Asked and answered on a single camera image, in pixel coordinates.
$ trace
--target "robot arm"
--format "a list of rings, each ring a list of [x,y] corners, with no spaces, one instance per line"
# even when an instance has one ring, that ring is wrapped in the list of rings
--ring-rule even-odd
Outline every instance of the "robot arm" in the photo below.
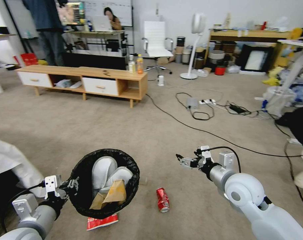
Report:
[[[45,177],[45,187],[45,201],[40,204],[33,194],[21,195],[12,202],[20,221],[17,229],[4,234],[0,240],[45,239],[68,196],[77,194],[78,179],[62,183],[60,175],[53,175]]]
[[[209,146],[199,147],[195,151],[196,158],[176,156],[181,165],[198,168],[214,182],[230,204],[251,222],[258,240],[303,240],[303,228],[288,212],[269,200],[258,179],[233,171],[234,153],[220,153],[218,162],[214,162],[207,149]]]

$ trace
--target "white drawer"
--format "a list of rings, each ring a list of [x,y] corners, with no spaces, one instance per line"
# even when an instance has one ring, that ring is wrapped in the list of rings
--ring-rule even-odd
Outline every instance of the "white drawer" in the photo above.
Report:
[[[84,83],[86,92],[103,93],[118,96],[116,80],[83,77],[82,81]]]
[[[25,85],[52,87],[52,83],[46,73],[18,72],[18,75]]]

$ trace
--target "wooden tv cabinet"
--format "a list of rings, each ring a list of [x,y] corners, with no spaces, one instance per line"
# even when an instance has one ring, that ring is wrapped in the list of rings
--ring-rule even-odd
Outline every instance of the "wooden tv cabinet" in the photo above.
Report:
[[[147,73],[130,73],[124,70],[90,68],[90,67],[57,67],[30,65],[16,70],[21,82],[35,88],[39,96],[39,87],[80,92],[83,100],[86,93],[106,95],[119,98],[127,98],[130,108],[134,106],[134,100],[142,100],[147,93]],[[55,83],[62,79],[70,79],[73,82],[82,81],[79,88],[59,88]]]

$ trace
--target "power strip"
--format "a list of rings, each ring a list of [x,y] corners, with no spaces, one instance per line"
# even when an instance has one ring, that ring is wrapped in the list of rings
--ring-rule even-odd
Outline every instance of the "power strip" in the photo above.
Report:
[[[206,99],[206,100],[199,101],[199,104],[200,105],[203,105],[203,104],[214,104],[214,105],[216,105],[216,101],[214,99]]]

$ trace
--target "blue shirt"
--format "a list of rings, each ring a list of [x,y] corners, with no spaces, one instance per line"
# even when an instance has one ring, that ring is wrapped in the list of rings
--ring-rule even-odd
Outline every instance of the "blue shirt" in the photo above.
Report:
[[[55,0],[22,0],[34,19],[37,31],[62,31]]]

